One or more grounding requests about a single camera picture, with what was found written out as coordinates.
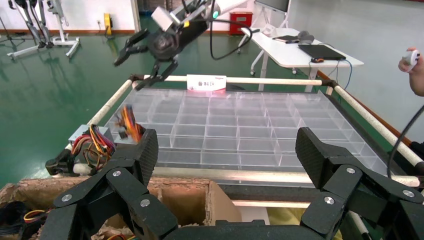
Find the person's bare hand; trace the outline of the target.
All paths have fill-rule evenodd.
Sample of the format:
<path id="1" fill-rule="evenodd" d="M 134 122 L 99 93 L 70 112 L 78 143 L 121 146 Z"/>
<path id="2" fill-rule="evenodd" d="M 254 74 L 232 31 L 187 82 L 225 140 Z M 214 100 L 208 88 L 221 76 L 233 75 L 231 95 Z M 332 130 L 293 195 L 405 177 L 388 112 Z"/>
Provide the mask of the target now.
<path id="1" fill-rule="evenodd" d="M 402 57 L 398 63 L 398 68 L 404 73 L 412 74 L 421 74 L 424 71 L 424 54 L 417 50 L 416 47 L 409 47 L 406 50 L 407 54 L 405 56 L 415 57 L 414 66 L 409 63 L 411 57 Z"/>

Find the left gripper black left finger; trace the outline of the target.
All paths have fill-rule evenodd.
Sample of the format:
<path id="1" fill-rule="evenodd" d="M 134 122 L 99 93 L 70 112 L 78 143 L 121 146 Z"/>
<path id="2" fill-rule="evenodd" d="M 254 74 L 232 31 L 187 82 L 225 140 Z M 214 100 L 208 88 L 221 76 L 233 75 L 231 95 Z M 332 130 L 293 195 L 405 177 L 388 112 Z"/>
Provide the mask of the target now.
<path id="1" fill-rule="evenodd" d="M 158 153 L 157 132 L 147 129 L 129 159 L 111 160 L 99 173 L 57 196 L 41 239 L 89 240 L 115 215 L 139 240 L 165 239 L 179 224 L 147 188 Z"/>

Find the right gripper glossy black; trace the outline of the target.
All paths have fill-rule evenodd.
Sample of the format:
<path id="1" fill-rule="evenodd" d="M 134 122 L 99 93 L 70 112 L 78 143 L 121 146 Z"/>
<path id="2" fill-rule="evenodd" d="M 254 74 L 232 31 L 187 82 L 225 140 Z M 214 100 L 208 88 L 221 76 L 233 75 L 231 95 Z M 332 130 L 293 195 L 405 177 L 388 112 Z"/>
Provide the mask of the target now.
<path id="1" fill-rule="evenodd" d="M 150 76 L 141 80 L 135 90 L 139 91 L 156 83 L 164 82 L 179 65 L 178 60 L 174 57 L 180 54 L 187 45 L 202 35 L 208 28 L 208 22 L 202 19 L 195 19 L 180 26 L 173 26 L 170 30 L 163 31 L 158 29 L 151 34 L 148 29 L 142 29 L 126 40 L 113 65 L 118 67 L 131 55 L 145 53 L 148 50 L 156 60 Z M 146 45 L 138 45 L 146 37 Z M 164 62 L 170 62 L 170 64 L 159 74 L 161 64 Z"/>

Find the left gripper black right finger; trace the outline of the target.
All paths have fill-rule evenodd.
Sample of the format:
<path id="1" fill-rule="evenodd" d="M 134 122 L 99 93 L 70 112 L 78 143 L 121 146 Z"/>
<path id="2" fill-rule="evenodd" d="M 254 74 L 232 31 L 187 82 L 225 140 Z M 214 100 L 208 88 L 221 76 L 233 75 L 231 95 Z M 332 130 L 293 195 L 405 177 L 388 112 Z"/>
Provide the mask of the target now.
<path id="1" fill-rule="evenodd" d="M 295 152 L 320 191 L 302 215 L 302 227 L 329 240 L 353 212 L 381 228 L 385 240 L 423 239 L 420 192 L 368 169 L 346 148 L 322 142 L 308 127 L 298 129 Z"/>

